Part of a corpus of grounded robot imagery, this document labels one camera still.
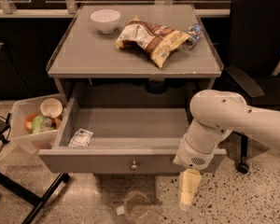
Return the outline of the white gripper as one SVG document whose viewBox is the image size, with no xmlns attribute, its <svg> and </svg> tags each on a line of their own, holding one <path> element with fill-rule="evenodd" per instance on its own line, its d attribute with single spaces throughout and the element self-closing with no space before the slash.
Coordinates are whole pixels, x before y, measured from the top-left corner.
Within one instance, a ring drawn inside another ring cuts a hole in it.
<svg viewBox="0 0 280 224">
<path fill-rule="evenodd" d="M 189 145 L 186 137 L 181 139 L 173 163 L 192 168 L 179 175 L 178 201 L 181 210 L 188 211 L 192 206 L 194 195 L 202 180 L 199 171 L 206 169 L 213 158 L 213 153 L 198 152 Z"/>
</svg>

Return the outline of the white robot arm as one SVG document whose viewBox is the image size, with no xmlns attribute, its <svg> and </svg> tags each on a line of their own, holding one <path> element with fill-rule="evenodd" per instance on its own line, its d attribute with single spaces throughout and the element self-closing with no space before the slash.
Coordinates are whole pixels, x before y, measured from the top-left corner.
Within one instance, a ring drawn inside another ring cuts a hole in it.
<svg viewBox="0 0 280 224">
<path fill-rule="evenodd" d="M 280 152 L 280 111 L 249 105 L 231 91 L 203 90 L 189 103 L 193 120 L 183 135 L 174 163 L 186 168 L 179 175 L 179 208 L 192 206 L 201 182 L 200 171 L 208 167 L 218 144 L 238 132 Z"/>
</svg>

